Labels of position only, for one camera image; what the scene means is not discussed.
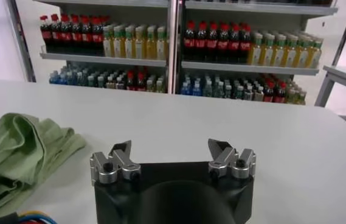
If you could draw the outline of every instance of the white table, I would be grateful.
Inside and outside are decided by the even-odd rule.
[[[132,139],[137,163],[209,161],[215,138],[258,156],[249,223],[346,223],[346,122],[324,108],[0,81],[7,112],[49,117],[89,144],[20,211],[95,223],[92,152]]]

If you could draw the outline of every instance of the shelf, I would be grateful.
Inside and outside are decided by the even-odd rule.
[[[299,6],[280,4],[250,4],[250,3],[225,3],[225,2],[197,2],[187,1],[187,9],[206,9],[236,12],[258,12],[258,13],[279,13],[328,16],[337,12],[337,8],[322,6]]]
[[[133,7],[167,8],[166,0],[34,0],[52,5],[58,4],[87,4],[87,5],[118,5]]]
[[[109,58],[109,57],[99,57],[99,56],[53,54],[53,53],[40,53],[40,56],[43,59],[81,61],[81,62],[91,62],[91,63],[115,64],[115,65],[138,65],[138,66],[149,66],[149,67],[165,67],[166,66],[166,61],[162,61],[162,60]]]
[[[307,68],[283,68],[270,66],[252,66],[252,65],[232,65],[183,61],[183,68],[204,69],[214,71],[232,71],[232,72],[255,72],[255,73],[271,73],[271,74],[295,74],[295,75],[316,75],[318,69]]]

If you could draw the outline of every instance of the blue wire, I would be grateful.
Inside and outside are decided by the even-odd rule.
[[[23,216],[19,219],[19,222],[25,222],[33,219],[43,219],[44,221],[47,221],[50,224],[57,224],[54,220],[52,220],[52,218],[39,214]]]

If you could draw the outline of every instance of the red label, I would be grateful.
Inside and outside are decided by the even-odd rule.
[[[285,98],[284,97],[275,97],[274,103],[285,103]]]
[[[207,47],[208,48],[216,48],[217,46],[217,40],[208,40],[207,41]]]
[[[51,39],[52,38],[52,35],[51,35],[50,31],[43,31],[41,33],[41,36],[43,37],[43,39]]]
[[[102,34],[93,34],[93,42],[101,43],[103,41]]]
[[[219,43],[217,44],[217,48],[224,50],[227,49],[228,47],[228,41],[219,41]]]
[[[251,43],[250,42],[240,43],[240,49],[242,51],[249,51],[250,47],[251,47]]]
[[[93,37],[90,33],[83,33],[82,34],[82,40],[84,42],[92,42],[93,41]]]
[[[72,33],[73,40],[76,42],[82,41],[82,34],[80,33]]]
[[[237,51],[239,48],[239,42],[229,42],[228,43],[228,49]]]
[[[196,40],[196,47],[198,48],[205,47],[205,40]]]
[[[185,47],[194,47],[195,41],[194,39],[184,39],[184,45]]]
[[[61,39],[64,41],[71,41],[71,33],[62,33]]]
[[[272,96],[265,96],[265,97],[263,98],[263,101],[264,101],[264,102],[272,102]]]

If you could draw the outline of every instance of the green towel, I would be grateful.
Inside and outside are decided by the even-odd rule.
[[[0,216],[15,212],[36,187],[86,145],[50,119],[9,113],[0,118]]]

